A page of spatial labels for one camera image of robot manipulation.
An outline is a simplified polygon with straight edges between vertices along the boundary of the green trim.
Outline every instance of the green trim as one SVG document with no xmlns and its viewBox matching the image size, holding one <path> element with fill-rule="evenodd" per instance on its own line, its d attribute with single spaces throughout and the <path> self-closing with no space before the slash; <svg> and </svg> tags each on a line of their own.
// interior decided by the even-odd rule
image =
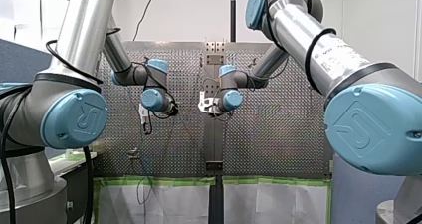
<svg viewBox="0 0 422 224">
<path fill-rule="evenodd" d="M 167 178 L 167 177 L 150 177 L 152 186 L 212 186 L 215 185 L 214 177 L 205 178 Z M 126 176 L 126 177 L 103 177 L 96 178 L 101 186 L 150 186 L 151 183 L 145 176 Z"/>
<path fill-rule="evenodd" d="M 326 224 L 331 224 L 331 208 L 332 208 L 332 182 L 327 180 L 329 183 L 326 198 Z"/>
<path fill-rule="evenodd" d="M 100 219 L 100 191 L 102 186 L 99 182 L 94 181 L 94 224 L 99 224 Z"/>
<path fill-rule="evenodd" d="M 65 160 L 65 161 L 81 161 L 84 160 L 85 156 L 83 153 L 76 153 L 76 154 L 62 154 L 53 158 L 50 158 L 49 161 L 58 161 L 58 160 Z"/>
<path fill-rule="evenodd" d="M 329 180 L 323 179 L 300 179 L 289 177 L 268 177 L 268 176 L 224 176 L 225 185 L 250 185 L 250 184 L 281 184 L 281 185 L 299 185 L 312 187 L 326 187 L 330 185 Z"/>
</svg>

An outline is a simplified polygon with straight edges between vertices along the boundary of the pegboard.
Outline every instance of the pegboard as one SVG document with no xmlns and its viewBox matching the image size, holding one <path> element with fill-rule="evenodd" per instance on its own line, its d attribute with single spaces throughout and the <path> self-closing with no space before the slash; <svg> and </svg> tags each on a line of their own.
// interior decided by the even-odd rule
<svg viewBox="0 0 422 224">
<path fill-rule="evenodd" d="M 267 44 L 226 44 L 227 63 L 253 69 Z M 329 178 L 332 149 L 325 140 L 323 97 L 289 57 L 264 89 L 243 90 L 245 101 L 226 122 L 225 175 Z"/>
<path fill-rule="evenodd" d="M 205 44 L 125 45 L 133 61 L 141 62 L 146 56 L 169 63 L 168 88 L 180 111 L 166 120 L 152 117 L 152 135 L 141 135 L 137 106 L 142 88 L 114 85 L 111 69 L 102 59 L 99 77 L 105 82 L 102 89 L 109 119 L 100 139 L 105 153 L 96 160 L 96 175 L 204 176 L 204 132 L 208 131 L 204 120 L 208 117 L 197 105 L 202 81 L 209 76 L 203 72 L 203 55 L 209 52 Z M 269 46 L 226 43 L 226 63 L 248 70 Z M 244 104 L 225 122 L 224 131 L 215 133 L 224 140 L 225 175 L 329 177 L 332 150 L 324 140 L 323 99 L 310 89 L 293 60 L 265 89 L 242 92 Z M 130 160 L 127 154 L 136 148 L 140 160 Z"/>
<path fill-rule="evenodd" d="M 111 81 L 111 68 L 102 59 L 99 74 L 109 106 L 108 123 L 100 139 L 105 153 L 96 160 L 97 176 L 203 176 L 203 114 L 197 108 L 202 81 L 203 43 L 127 43 L 133 61 L 144 57 L 169 64 L 168 90 L 179 105 L 179 115 L 166 120 L 154 116 L 152 134 L 143 135 L 138 104 L 142 87 L 121 87 Z M 139 159 L 128 153 L 139 150 Z"/>
</svg>

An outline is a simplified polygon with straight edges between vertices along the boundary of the robotic arm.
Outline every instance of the robotic arm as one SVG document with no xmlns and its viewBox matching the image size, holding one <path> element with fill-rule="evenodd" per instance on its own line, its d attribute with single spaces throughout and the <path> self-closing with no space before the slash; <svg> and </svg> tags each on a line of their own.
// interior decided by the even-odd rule
<svg viewBox="0 0 422 224">
<path fill-rule="evenodd" d="M 249 0 L 247 26 L 275 44 L 251 74 L 232 65 L 220 69 L 216 110 L 237 108 L 238 89 L 252 82 L 264 88 L 290 55 L 325 97 L 326 136 L 345 161 L 375 174 L 422 174 L 422 85 L 393 64 L 370 62 L 321 18 L 320 0 Z"/>
<path fill-rule="evenodd" d="M 102 81 L 96 78 L 102 51 L 116 84 L 144 86 L 145 108 L 177 115 L 166 87 L 168 64 L 130 60 L 111 16 L 113 1 L 70 0 L 59 39 L 49 43 L 57 42 L 56 49 L 48 47 L 54 56 L 50 67 L 38 73 L 32 85 L 0 85 L 0 156 L 12 177 L 8 180 L 6 171 L 0 176 L 0 222 L 9 223 L 9 196 L 15 197 L 15 204 L 9 203 L 23 218 L 19 223 L 66 223 L 66 182 L 53 177 L 43 150 L 86 147 L 103 132 L 108 107 L 100 94 Z M 26 215 L 38 213 L 30 209 L 49 201 L 54 215 L 43 212 L 37 220 Z"/>
</svg>

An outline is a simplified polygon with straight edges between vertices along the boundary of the metal frame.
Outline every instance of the metal frame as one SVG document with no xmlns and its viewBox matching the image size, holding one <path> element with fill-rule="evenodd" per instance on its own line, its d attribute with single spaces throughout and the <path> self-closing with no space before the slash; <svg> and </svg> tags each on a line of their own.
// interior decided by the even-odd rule
<svg viewBox="0 0 422 224">
<path fill-rule="evenodd" d="M 271 104 L 284 104 L 285 101 L 280 100 L 280 95 L 286 97 L 292 95 L 295 99 L 301 97 L 302 100 L 307 100 L 307 98 L 304 98 L 304 94 L 310 95 L 313 100 L 307 100 L 306 104 L 311 104 L 310 106 L 307 105 L 307 109 L 310 109 L 313 112 L 311 112 L 310 116 L 303 115 L 303 117 L 304 119 L 311 117 L 311 119 L 309 121 L 300 120 L 298 125 L 302 125 L 303 123 L 306 125 L 300 129 L 301 132 L 295 132 L 294 129 L 288 129 L 287 132 L 291 132 L 292 138 L 298 140 L 298 146 L 302 148 L 299 150 L 305 151 L 305 153 L 292 152 L 291 157 L 295 160 L 295 163 L 300 164 L 302 168 L 308 165 L 310 169 L 314 168 L 312 163 L 317 163 L 315 166 L 318 166 L 318 169 L 312 169 L 309 172 L 306 172 L 304 169 L 301 169 L 302 171 L 293 170 L 292 172 L 283 172 L 281 162 L 276 161 L 276 164 L 274 162 L 261 163 L 264 159 L 256 158 L 254 156 L 256 153 L 248 153 L 248 151 L 250 151 L 248 148 L 240 150 L 240 152 L 242 152 L 241 156 L 243 155 L 247 159 L 239 159 L 239 156 L 233 158 L 233 156 L 230 155 L 236 153 L 236 149 L 233 149 L 233 146 L 236 145 L 236 143 L 228 140 L 230 137 L 227 135 L 227 130 L 233 128 L 233 125 L 239 123 L 239 120 L 241 119 L 246 122 L 250 121 L 250 119 L 260 119 L 253 116 L 253 114 L 250 113 L 251 108 L 248 108 L 247 106 L 245 106 L 245 109 L 240 108 L 238 111 L 235 111 L 234 116 L 231 117 L 233 119 L 230 119 L 228 122 L 217 120 L 210 114 L 201 113 L 197 107 L 199 91 L 202 90 L 202 85 L 205 90 L 206 98 L 214 97 L 216 91 L 219 89 L 219 83 L 216 79 L 219 79 L 218 75 L 221 65 L 233 63 L 238 65 L 239 69 L 242 68 L 242 70 L 245 70 L 245 65 L 252 62 L 252 59 L 249 61 L 249 58 L 256 57 L 259 59 L 264 55 L 265 51 L 267 51 L 270 44 L 128 42 L 124 45 L 129 56 L 138 62 L 140 62 L 139 59 L 142 59 L 144 54 L 158 56 L 156 58 L 164 60 L 169 59 L 169 91 L 173 93 L 180 102 L 181 110 L 179 116 L 184 118 L 183 116 L 187 115 L 189 116 L 189 120 L 195 121 L 195 123 L 186 122 L 184 125 L 187 124 L 189 125 L 189 128 L 194 129 L 195 135 L 197 134 L 196 138 L 200 138 L 199 140 L 196 139 L 199 144 L 197 144 L 198 146 L 189 146 L 189 143 L 180 143 L 180 136 L 173 136 L 171 137 L 171 141 L 175 146 L 173 146 L 174 149 L 172 150 L 174 150 L 175 153 L 170 153 L 170 158 L 166 156 L 168 155 L 167 152 L 162 154 L 162 151 L 158 149 L 161 147 L 164 148 L 162 146 L 163 143 L 170 140 L 166 140 L 166 137 L 163 137 L 165 132 L 161 132 L 161 130 L 169 129 L 172 118 L 168 120 L 155 119 L 153 121 L 154 130 L 159 132 L 158 136 L 152 135 L 147 137 L 148 139 L 145 139 L 145 137 L 140 139 L 138 137 L 139 127 L 136 122 L 137 117 L 132 110 L 133 107 L 125 99 L 125 88 L 110 84 L 110 67 L 106 61 L 103 60 L 100 66 L 101 77 L 105 80 L 103 94 L 109 102 L 111 116 L 103 139 L 105 149 L 108 151 L 99 156 L 96 160 L 95 168 L 97 169 L 97 175 L 122 176 L 126 174 L 141 174 L 168 177 L 213 176 L 216 178 L 216 185 L 213 185 L 210 188 L 209 223 L 211 224 L 221 224 L 224 222 L 223 175 L 272 175 L 298 178 L 331 178 L 329 164 L 332 160 L 332 149 L 324 140 L 322 122 L 323 97 L 310 89 L 305 75 L 297 66 L 289 65 L 288 69 L 290 70 L 287 71 L 286 77 L 279 78 L 276 81 L 271 80 L 267 88 L 257 91 L 262 92 L 261 94 L 248 94 L 248 90 L 242 90 L 241 92 L 246 95 L 245 103 L 248 102 L 248 99 L 255 99 L 255 101 L 257 101 L 257 99 L 259 100 L 262 98 L 260 96 L 266 96 L 268 94 L 276 95 L 274 98 L 269 98 L 267 101 L 264 101 L 270 102 Z M 288 79 L 287 82 L 289 83 L 283 83 L 284 79 Z M 177 91 L 178 89 L 187 89 L 187 91 Z M 293 89 L 293 92 L 298 90 L 301 90 L 302 92 L 299 94 L 291 94 L 288 92 L 290 89 Z M 130 90 L 136 95 L 136 97 L 132 97 L 132 101 L 138 104 L 141 88 L 134 87 L 130 88 Z M 252 108 L 261 110 L 262 107 L 259 107 L 260 105 L 261 104 L 254 104 Z M 301 107 L 303 105 L 304 102 L 290 104 L 291 107 L 294 107 L 297 110 L 304 109 Z M 283 121 L 283 119 L 281 119 L 283 118 L 282 115 L 283 113 L 272 113 L 272 116 L 277 116 L 276 120 L 278 121 Z M 219 118 L 226 119 L 227 117 L 225 114 Z M 293 118 L 288 119 L 288 121 L 289 120 L 295 122 L 297 119 Z M 114 130 L 114 128 L 118 127 L 122 129 L 122 132 L 116 132 L 116 130 Z M 283 130 L 283 128 L 288 127 L 273 126 L 273 128 Z M 178 131 L 185 132 L 185 129 L 179 129 Z M 253 145 L 260 146 L 259 143 L 254 142 L 250 147 L 253 147 Z M 199 149 L 180 150 L 177 149 L 178 147 Z M 307 161 L 307 158 L 313 157 L 312 151 L 314 149 L 317 152 L 316 159 Z M 191 154 L 193 154 L 193 156 L 189 156 L 190 158 L 188 160 L 184 159 L 186 155 Z M 251 169 L 249 172 L 233 169 L 234 166 L 243 163 L 245 160 L 249 160 L 250 162 L 248 167 Z M 150 168 L 151 165 L 154 164 L 158 165 L 159 168 Z M 133 170 L 130 169 L 134 165 L 136 165 L 136 168 Z M 279 167 L 278 169 L 272 168 L 272 165 L 278 165 Z M 269 168 L 270 171 L 259 171 L 262 168 Z"/>
</svg>

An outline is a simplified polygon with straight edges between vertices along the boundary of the silver robot arm segment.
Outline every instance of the silver robot arm segment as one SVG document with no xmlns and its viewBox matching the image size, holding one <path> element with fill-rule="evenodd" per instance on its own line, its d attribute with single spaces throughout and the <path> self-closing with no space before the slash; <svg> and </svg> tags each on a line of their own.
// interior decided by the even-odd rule
<svg viewBox="0 0 422 224">
<path fill-rule="evenodd" d="M 345 161 L 375 174 L 422 174 L 420 83 L 370 62 L 322 25 L 320 0 L 249 0 L 246 13 L 248 27 L 291 55 L 325 96 L 326 136 Z"/>
</svg>

